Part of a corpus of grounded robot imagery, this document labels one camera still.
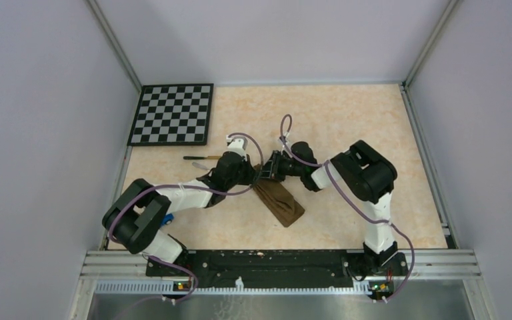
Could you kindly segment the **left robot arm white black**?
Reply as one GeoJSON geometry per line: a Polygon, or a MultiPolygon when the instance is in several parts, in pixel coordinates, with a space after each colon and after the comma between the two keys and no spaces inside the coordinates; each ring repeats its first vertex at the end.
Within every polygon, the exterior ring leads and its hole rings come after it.
{"type": "Polygon", "coordinates": [[[128,252],[155,257],[170,275],[180,275],[187,267],[185,246],[161,231],[165,216],[213,207],[235,186],[254,183],[257,175],[248,156],[227,151],[208,173],[184,184],[154,190],[146,180],[136,179],[103,216],[102,226],[128,252]]]}

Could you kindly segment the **brown cloth napkin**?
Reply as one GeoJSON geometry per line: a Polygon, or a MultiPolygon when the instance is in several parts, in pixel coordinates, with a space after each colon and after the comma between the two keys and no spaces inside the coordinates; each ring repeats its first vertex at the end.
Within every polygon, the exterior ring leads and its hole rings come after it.
{"type": "Polygon", "coordinates": [[[253,190],[283,227],[290,227],[305,213],[305,208],[278,181],[261,175],[253,190]]]}

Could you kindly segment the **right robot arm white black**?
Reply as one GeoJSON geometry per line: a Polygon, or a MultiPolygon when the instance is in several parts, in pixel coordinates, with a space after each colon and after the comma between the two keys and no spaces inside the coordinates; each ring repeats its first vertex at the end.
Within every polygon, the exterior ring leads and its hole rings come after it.
{"type": "Polygon", "coordinates": [[[367,221],[363,241],[364,265],[374,275],[383,274],[397,253],[397,242],[389,224],[390,203],[397,170],[374,148],[358,140],[350,148],[320,165],[309,144],[300,141],[290,148],[272,152],[263,166],[263,178],[284,181],[298,177],[306,189],[319,192],[328,187],[339,189],[346,184],[362,202],[360,216],[367,221]]]}

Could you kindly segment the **silver metal fork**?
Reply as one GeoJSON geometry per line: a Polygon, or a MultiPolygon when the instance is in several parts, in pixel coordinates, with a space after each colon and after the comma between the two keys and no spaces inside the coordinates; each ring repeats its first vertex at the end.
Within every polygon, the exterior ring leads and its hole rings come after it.
{"type": "Polygon", "coordinates": [[[192,166],[194,166],[195,168],[204,170],[204,171],[210,171],[210,168],[208,168],[207,166],[205,166],[201,163],[198,163],[198,162],[192,162],[192,166]]]}

